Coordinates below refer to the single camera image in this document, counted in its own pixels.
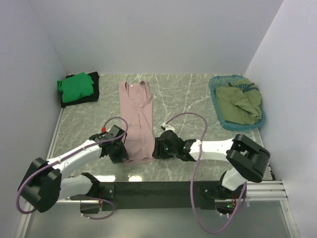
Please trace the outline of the pink tank top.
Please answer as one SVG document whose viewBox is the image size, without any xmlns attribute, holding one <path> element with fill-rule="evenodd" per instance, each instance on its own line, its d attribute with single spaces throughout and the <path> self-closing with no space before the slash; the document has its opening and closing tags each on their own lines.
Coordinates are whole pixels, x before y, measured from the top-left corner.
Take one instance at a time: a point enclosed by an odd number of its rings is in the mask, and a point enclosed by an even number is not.
<svg viewBox="0 0 317 238">
<path fill-rule="evenodd" d="M 125 165 L 143 164 L 154 160 L 153 95 L 146 81 L 121 82 L 118 87 L 120 116 L 128 125 L 124 146 L 128 159 Z"/>
</svg>

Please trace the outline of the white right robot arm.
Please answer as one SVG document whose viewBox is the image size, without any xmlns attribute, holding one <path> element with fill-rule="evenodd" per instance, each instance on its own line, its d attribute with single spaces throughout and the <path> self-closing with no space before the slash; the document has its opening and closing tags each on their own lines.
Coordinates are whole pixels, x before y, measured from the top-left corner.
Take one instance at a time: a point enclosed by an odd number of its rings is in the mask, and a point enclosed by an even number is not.
<svg viewBox="0 0 317 238">
<path fill-rule="evenodd" d="M 270 153 L 244 134 L 221 141 L 182 140 L 174 131 L 167 130 L 155 138 L 155 159 L 176 157 L 184 162 L 203 160 L 228 161 L 232 168 L 225 171 L 216 185 L 206 188 L 212 198 L 226 200 L 244 183 L 261 183 Z"/>
</svg>

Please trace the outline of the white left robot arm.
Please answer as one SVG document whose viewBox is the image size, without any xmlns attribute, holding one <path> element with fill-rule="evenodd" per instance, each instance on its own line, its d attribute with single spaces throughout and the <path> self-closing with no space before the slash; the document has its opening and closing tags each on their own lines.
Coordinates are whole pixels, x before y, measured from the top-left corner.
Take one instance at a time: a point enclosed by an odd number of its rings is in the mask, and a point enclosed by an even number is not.
<svg viewBox="0 0 317 238">
<path fill-rule="evenodd" d="M 51 209 L 57 201 L 72 196 L 100 199 L 104 194 L 100 181 L 90 173 L 71 177 L 71 173 L 103 156 L 122 160 L 127 151 L 121 141 L 126 130 L 114 125 L 109 131 L 94 134 L 80 146 L 61 156 L 44 160 L 36 158 L 29 166 L 19 188 L 16 207 L 22 214 L 27 211 L 20 207 L 23 197 L 35 210 L 43 213 Z"/>
</svg>

